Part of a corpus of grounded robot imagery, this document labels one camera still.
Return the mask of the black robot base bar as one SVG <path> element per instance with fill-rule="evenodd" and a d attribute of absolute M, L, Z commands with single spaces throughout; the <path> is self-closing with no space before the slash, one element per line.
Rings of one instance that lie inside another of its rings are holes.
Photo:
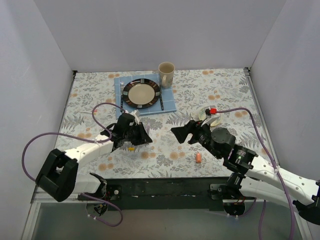
<path fill-rule="evenodd" d="M 121 210 L 246 211 L 245 198 L 227 192 L 226 177 L 107 179 L 104 199 Z"/>

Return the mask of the white marker with yellow tip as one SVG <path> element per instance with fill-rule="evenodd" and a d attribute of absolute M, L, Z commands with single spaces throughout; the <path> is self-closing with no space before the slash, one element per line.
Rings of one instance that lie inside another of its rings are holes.
<path fill-rule="evenodd" d="M 83 110 L 80 110 L 80 111 L 77 111 L 78 113 L 80 114 L 91 114 L 92 112 L 91 111 L 83 111 Z"/>

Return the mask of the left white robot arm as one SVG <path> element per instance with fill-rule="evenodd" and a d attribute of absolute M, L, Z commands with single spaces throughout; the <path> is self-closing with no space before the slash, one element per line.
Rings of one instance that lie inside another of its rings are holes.
<path fill-rule="evenodd" d="M 107 193 L 107 180 L 96 173 L 80 175 L 79 170 L 97 158 L 121 148 L 124 143 L 140 146 L 152 143 L 148 132 L 137 113 L 123 113 L 116 123 L 110 124 L 93 140 L 68 149 L 52 150 L 35 183 L 57 202 L 66 200 L 72 194 L 90 194 L 101 200 Z"/>

